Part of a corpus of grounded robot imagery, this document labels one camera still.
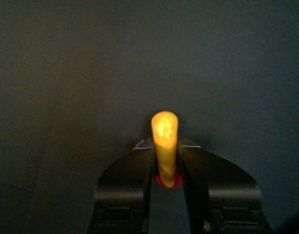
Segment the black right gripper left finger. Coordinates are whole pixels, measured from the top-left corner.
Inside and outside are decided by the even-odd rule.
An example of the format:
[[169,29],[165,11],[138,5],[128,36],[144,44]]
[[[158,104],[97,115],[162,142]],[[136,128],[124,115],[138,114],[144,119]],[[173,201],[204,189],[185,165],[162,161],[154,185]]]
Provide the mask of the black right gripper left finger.
[[141,140],[98,177],[86,234],[148,234],[152,166],[152,140]]

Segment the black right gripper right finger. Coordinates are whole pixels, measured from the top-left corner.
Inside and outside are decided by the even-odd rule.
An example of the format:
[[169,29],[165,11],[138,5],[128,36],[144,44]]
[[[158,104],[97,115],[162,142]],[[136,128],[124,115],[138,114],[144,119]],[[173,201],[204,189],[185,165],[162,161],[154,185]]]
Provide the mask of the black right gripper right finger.
[[251,175],[187,139],[177,156],[191,234],[273,234]]

